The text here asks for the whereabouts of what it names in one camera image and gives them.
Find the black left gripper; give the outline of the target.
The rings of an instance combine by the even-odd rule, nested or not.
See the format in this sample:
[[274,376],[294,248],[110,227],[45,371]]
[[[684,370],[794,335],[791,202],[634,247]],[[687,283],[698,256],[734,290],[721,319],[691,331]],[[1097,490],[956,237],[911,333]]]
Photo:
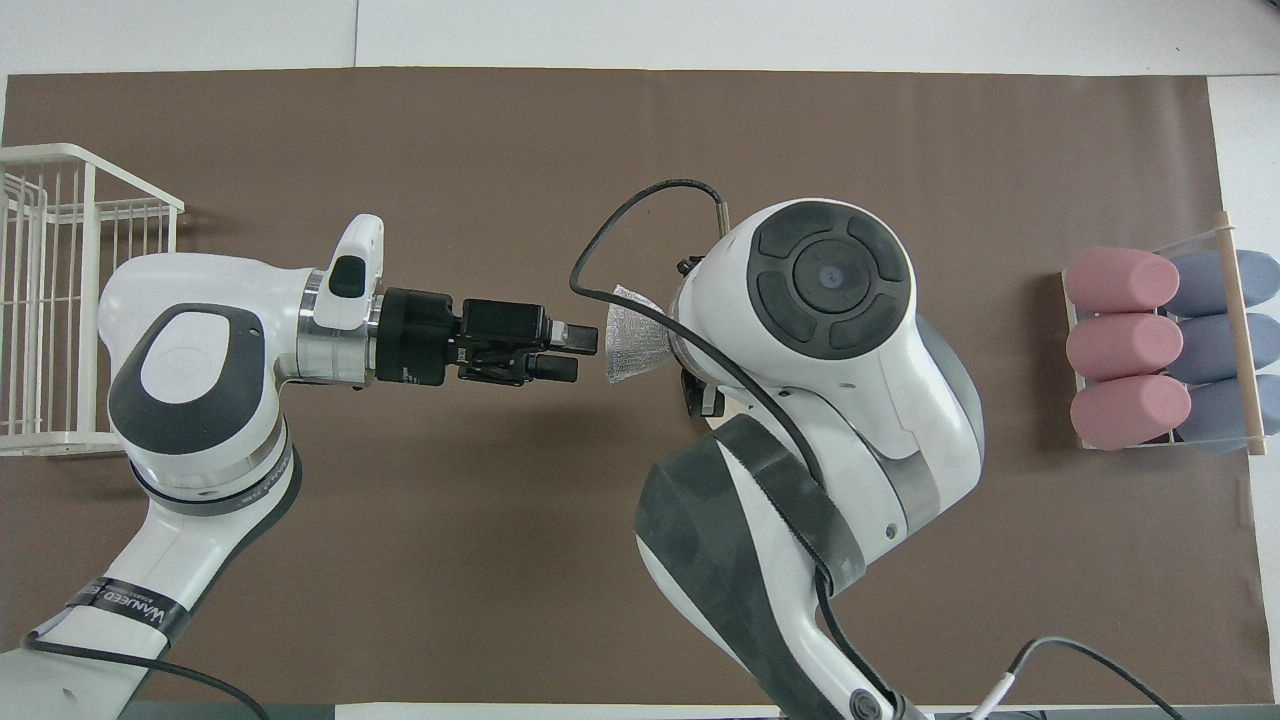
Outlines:
[[[701,260],[678,260],[677,273],[689,277]],[[415,386],[444,382],[458,324],[452,304],[444,293],[387,290],[375,342],[378,380]],[[460,320],[458,378],[513,387],[532,380],[573,383],[579,379],[576,359],[541,352],[594,355],[598,347],[598,328],[556,322],[541,305],[467,299]]]

